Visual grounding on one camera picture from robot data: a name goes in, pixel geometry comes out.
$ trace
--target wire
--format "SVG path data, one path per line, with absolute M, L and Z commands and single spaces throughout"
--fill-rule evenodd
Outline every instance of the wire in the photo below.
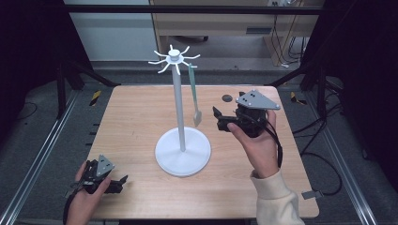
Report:
M 276 29 L 276 22 L 277 22 L 277 21 L 278 21 L 278 15 L 274 15 L 274 24 L 273 24 L 272 33 L 271 33 L 271 44 L 272 44 L 272 47 L 273 47 L 275 53 L 276 53 L 277 56 L 278 56 L 278 61 L 279 61 L 279 63 L 281 63 L 281 64 L 293 64 L 293 63 L 297 63 L 298 60 L 296 60 L 296 61 L 289 61 L 289 60 L 286 60 L 286 59 L 283 57 L 282 45 L 281 45 L 281 42 L 279 41 L 278 31 L 277 31 L 277 29 Z M 273 42 L 274 34 L 276 35 L 276 39 L 278 40 L 279 50 L 281 51 L 281 54 L 278 54 L 278 51 L 276 50 L 275 44 L 274 44 L 274 42 Z
M 336 93 L 336 92 L 332 92 L 332 93 L 330 93 L 329 95 L 327 95 L 327 96 L 325 97 L 325 100 L 327 100 L 327 99 L 330 98 L 331 96 L 334 96 L 334 95 L 337 95 L 337 94 L 338 94 L 338 93 Z M 334 172 L 337 174 L 338 179 L 339 179 L 339 186 L 337 187 L 336 190 L 334 190 L 334 191 L 332 191 L 332 192 L 322 192 L 322 194 L 325 195 L 325 196 L 332 196 L 332 195 L 335 195 L 335 194 L 337 194 L 338 192 L 340 192 L 340 190 L 341 190 L 342 187 L 343 187 L 343 180 L 342 180 L 342 177 L 341 177 L 341 175 L 339 174 L 339 172 L 337 171 L 337 169 L 336 169 L 327 159 L 325 159 L 324 157 L 319 156 L 318 154 L 309 153 L 309 152 L 306 152 L 306 151 L 307 151 L 308 147 L 310 146 L 310 144 L 314 141 L 314 139 L 316 138 L 316 136 L 326 127 L 327 118 L 330 117 L 330 116 L 332 116 L 332 115 L 334 115 L 335 113 L 337 113 L 337 112 L 339 111 L 339 109 L 342 109 L 342 104 L 341 104 L 341 103 L 337 103 L 337 104 L 335 104 L 333 107 L 331 107 L 330 109 L 328 109 L 328 110 L 327 110 L 327 116 L 326 116 L 326 117 L 318 118 L 318 119 L 316 119 L 315 121 L 313 121 L 311 124 L 307 125 L 306 127 L 301 128 L 301 129 L 299 129 L 299 130 L 293 132 L 293 133 L 300 133 L 301 131 L 306 130 L 306 129 L 308 129 L 308 128 L 311 128 L 311 127 L 313 127 L 314 125 L 318 124 L 320 121 L 322 121 L 321 126 L 319 127 L 319 129 L 317 130 L 317 132 L 316 132 L 314 135 L 305 135 L 305 136 L 303 135 L 303 136 L 300 136 L 300 137 L 311 137 L 311 136 L 312 136 L 312 138 L 308 141 L 308 143 L 307 143 L 306 146 L 302 149 L 302 151 L 299 153 L 299 155 L 300 155 L 301 157 L 310 156 L 310 157 L 319 158 L 319 159 L 321 159 L 322 161 L 324 161 L 325 163 L 327 163 L 327 164 L 334 170 Z
M 342 176 L 339 174 L 339 172 L 337 171 L 336 167 L 334 167 L 327 159 L 325 159 L 324 157 L 321 157 L 315 153 L 304 153 L 302 155 L 303 156 L 309 156 L 309 157 L 315 157 L 315 158 L 320 158 L 322 161 L 324 161 L 325 163 L 327 163 L 336 173 L 337 177 L 339 178 L 339 186 L 337 187 L 337 189 L 335 191 L 332 192 L 322 192 L 323 195 L 325 196 L 332 196 L 332 195 L 336 195 L 337 193 L 340 192 L 340 190 L 342 190 L 343 187 L 343 180 L 342 180 Z

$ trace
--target white sleeve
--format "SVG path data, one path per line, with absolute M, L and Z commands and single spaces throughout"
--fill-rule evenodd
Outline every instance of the white sleeve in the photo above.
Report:
M 257 190 L 257 223 L 259 225 L 272 224 L 304 224 L 299 217 L 299 199 L 295 192 L 290 190 L 277 172 L 266 179 L 251 179 Z

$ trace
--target human hand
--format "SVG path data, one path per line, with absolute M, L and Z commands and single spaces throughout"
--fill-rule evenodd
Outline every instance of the human hand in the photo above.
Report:
M 85 162 L 75 175 L 75 181 L 79 181 L 83 175 Z M 85 225 L 93 216 L 100 198 L 108 186 L 111 184 L 111 178 L 106 177 L 99 185 L 96 192 L 89 194 L 83 188 L 76 193 L 69 207 L 67 225 Z
M 276 129 L 275 112 L 267 111 L 267 116 L 269 124 Z M 278 172 L 277 145 L 268 132 L 263 130 L 258 137 L 250 138 L 237 125 L 229 123 L 227 126 L 242 144 L 259 178 L 267 178 Z

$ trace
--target green strap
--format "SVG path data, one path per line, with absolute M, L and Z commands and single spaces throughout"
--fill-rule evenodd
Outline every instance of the green strap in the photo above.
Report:
M 193 102 L 196 105 L 196 87 L 195 87 L 195 74 L 193 72 L 193 67 L 192 64 L 189 66 L 189 75 L 190 75 L 190 82 L 191 82 L 191 90 L 192 90 L 192 95 L 193 95 Z

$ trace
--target dark curtain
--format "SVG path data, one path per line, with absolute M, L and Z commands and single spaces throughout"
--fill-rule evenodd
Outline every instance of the dark curtain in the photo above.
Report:
M 62 0 L 50 3 L 64 5 Z M 61 61 L 92 69 L 69 14 L 45 10 L 44 4 L 0 1 L 0 143 L 23 108 L 26 94 L 54 81 Z

